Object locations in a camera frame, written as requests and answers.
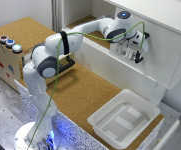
brown work surface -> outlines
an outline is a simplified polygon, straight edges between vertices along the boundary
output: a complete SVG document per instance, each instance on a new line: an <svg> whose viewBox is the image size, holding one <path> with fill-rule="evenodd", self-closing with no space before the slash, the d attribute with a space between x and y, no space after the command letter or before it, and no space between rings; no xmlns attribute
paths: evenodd
<svg viewBox="0 0 181 150"><path fill-rule="evenodd" d="M67 27L72 29L74 28L75 26L79 25L79 24L82 24L82 23L85 23L85 22L89 22L89 21L92 21L96 19L95 17L93 16L87 16L73 24L70 24L68 25ZM89 33L90 35L93 35L93 36L96 36L96 37L99 37L99 38L104 38L104 36L102 35L102 33L100 31L95 31L95 32L91 32ZM92 38L92 37L89 37L89 36L86 36L87 38L89 38L90 40L102 45L103 47L107 48L107 49L110 49L110 43L107 42L107 41L102 41L102 40L98 40L98 39L95 39L95 38Z"/></svg>
<svg viewBox="0 0 181 150"><path fill-rule="evenodd" d="M54 82L48 85L47 93L49 95L51 95L53 86ZM121 89L76 63L73 70L59 78L53 100L62 113L113 150L94 133L87 118L119 92ZM162 119L163 116L159 115L126 150L135 150Z"/></svg>
<svg viewBox="0 0 181 150"><path fill-rule="evenodd" d="M48 36L53 34L55 34L54 31L30 17L0 27L0 36L7 35L9 39L15 40L16 44L22 46L23 53L27 53L34 45L44 42Z"/></svg>

cork board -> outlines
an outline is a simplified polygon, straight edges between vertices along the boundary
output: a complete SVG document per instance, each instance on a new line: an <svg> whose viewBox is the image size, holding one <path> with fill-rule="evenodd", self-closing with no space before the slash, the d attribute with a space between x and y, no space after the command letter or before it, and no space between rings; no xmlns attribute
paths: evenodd
<svg viewBox="0 0 181 150"><path fill-rule="evenodd" d="M49 95L53 86L53 82L48 85L47 93ZM113 150L94 133L87 118L119 92L121 89L76 63L71 71L59 78L53 100L62 113L110 150ZM162 119L163 116L159 115L126 150L135 150Z"/></svg>
<svg viewBox="0 0 181 150"><path fill-rule="evenodd" d="M93 16L87 16L73 24L70 24L68 25L67 27L72 29L74 28L75 26L79 25L79 24L82 24L82 23L85 23L85 22L89 22L89 21L92 21L92 20L95 20L96 18L93 17ZM91 32L89 33L90 35L93 35L93 36L96 36L96 37L99 37L99 38L104 38L104 36L102 35L102 33L100 31L95 31L95 32ZM98 40L98 39L94 39L92 37L89 37L89 36L85 36L87 38L89 38L90 40L102 45L103 47L107 48L107 49L110 49L110 43L107 42L107 41L101 41L101 40Z"/></svg>
<svg viewBox="0 0 181 150"><path fill-rule="evenodd" d="M16 44L22 46L23 52L17 55L29 53L34 45L44 42L48 36L53 34L56 33L30 17L0 27L0 36L7 35L10 39L15 40Z"/></svg>

white wall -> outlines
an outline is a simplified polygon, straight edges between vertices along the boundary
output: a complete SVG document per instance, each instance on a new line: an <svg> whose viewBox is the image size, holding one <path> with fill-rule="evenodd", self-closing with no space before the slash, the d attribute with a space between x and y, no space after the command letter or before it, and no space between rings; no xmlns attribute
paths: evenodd
<svg viewBox="0 0 181 150"><path fill-rule="evenodd" d="M0 0L0 26L27 16L52 29L51 0Z"/></svg>
<svg viewBox="0 0 181 150"><path fill-rule="evenodd" d="M181 80L173 89L167 91L163 102L181 112Z"/></svg>

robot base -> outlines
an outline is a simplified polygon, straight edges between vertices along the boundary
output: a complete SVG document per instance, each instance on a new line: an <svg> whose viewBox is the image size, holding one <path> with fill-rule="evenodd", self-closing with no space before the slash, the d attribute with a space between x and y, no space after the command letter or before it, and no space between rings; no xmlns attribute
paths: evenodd
<svg viewBox="0 0 181 150"><path fill-rule="evenodd" d="M25 137L27 136L28 132L30 131L33 125L34 125L34 122L25 124L16 132L15 138L14 138L14 150L27 150L29 142L25 140ZM55 137L54 142L55 142L55 147L58 147L60 143L59 137ZM34 145L31 145L28 150L39 150L39 148L37 146L34 147Z"/></svg>

black strap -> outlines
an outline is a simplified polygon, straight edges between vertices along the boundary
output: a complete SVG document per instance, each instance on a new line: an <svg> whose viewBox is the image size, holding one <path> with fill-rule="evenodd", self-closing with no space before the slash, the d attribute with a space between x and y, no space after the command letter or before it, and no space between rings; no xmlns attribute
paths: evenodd
<svg viewBox="0 0 181 150"><path fill-rule="evenodd" d="M64 31L61 31L60 34L62 36L62 41L64 44L64 55L67 55L69 54L69 44L68 44L67 34Z"/></svg>

